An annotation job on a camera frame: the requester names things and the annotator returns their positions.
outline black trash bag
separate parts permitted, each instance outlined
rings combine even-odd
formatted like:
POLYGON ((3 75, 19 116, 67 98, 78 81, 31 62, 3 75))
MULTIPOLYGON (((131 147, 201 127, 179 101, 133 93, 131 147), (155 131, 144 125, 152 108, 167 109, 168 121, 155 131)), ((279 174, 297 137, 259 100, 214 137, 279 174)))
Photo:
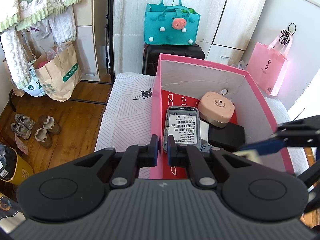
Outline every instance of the black trash bag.
POLYGON ((17 165, 15 150, 0 144, 0 179, 10 180, 14 175, 17 165))

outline container lid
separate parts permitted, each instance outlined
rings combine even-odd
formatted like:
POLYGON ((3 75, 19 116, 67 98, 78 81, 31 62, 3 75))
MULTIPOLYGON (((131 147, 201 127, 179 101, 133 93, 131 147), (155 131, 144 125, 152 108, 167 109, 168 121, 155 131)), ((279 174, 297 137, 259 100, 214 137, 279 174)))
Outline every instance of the container lid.
POLYGON ((199 112, 208 119, 227 123, 235 111, 235 106, 224 96, 216 92, 207 92, 201 98, 198 109, 199 112))

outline black suitcase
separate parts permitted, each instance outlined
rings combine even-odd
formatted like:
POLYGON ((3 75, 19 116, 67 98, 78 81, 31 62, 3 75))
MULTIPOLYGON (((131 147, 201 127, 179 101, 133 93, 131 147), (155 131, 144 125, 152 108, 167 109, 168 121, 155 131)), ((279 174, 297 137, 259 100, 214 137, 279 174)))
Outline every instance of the black suitcase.
POLYGON ((155 76, 160 53, 204 59, 204 52, 198 44, 187 45, 149 45, 143 51, 142 74, 155 76))

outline teal felt bag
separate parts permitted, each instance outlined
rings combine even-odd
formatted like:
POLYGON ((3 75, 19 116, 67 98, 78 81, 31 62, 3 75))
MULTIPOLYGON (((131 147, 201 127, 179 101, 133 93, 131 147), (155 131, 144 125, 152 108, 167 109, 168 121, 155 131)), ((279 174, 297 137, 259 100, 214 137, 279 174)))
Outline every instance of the teal felt bag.
POLYGON ((179 5, 147 4, 144 41, 147 44, 192 45, 196 41, 200 14, 179 5))

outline black cat print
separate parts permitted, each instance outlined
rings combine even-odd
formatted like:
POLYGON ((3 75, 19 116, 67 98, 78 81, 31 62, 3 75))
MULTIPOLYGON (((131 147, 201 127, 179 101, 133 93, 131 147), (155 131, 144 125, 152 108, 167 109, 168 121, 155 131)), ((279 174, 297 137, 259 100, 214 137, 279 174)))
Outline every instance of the black cat print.
POLYGON ((152 96, 151 88, 148 91, 141 91, 141 95, 136 96, 133 100, 145 99, 152 96))

